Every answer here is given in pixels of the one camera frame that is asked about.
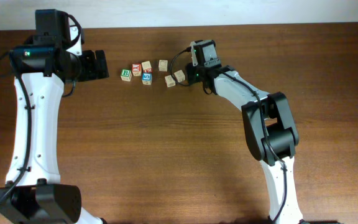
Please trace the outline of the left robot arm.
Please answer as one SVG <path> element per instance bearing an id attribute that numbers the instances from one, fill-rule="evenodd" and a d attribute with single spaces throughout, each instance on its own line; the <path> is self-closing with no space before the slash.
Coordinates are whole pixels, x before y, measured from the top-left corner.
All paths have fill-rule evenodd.
<path id="1" fill-rule="evenodd" d="M 102 50 L 82 50 L 83 31 L 70 14 L 35 13 L 36 33 L 6 53 L 17 96 L 11 165 L 0 187 L 0 214 L 12 223 L 102 223 L 83 208 L 75 185 L 60 182 L 57 123 L 65 85 L 109 76 Z"/>

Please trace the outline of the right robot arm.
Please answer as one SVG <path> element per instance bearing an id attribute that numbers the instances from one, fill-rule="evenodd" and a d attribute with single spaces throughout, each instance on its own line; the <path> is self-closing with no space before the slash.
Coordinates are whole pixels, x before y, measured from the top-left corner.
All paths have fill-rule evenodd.
<path id="1" fill-rule="evenodd" d="M 270 223 L 304 223 L 296 197 L 293 166 L 299 134 L 286 96 L 246 82 L 231 66 L 222 66 L 213 40 L 196 40 L 187 48 L 189 82 L 201 82 L 242 113 L 247 148 L 262 166 L 270 201 Z"/>

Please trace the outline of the plain wooden engraved block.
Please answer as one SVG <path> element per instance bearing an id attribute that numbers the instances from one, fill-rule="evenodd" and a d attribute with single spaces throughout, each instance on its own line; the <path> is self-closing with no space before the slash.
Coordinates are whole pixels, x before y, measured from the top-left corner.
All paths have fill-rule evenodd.
<path id="1" fill-rule="evenodd" d="M 174 77 L 176 78 L 178 83 L 181 83 L 186 80 L 186 76 L 183 70 L 179 70 L 173 73 Z"/>

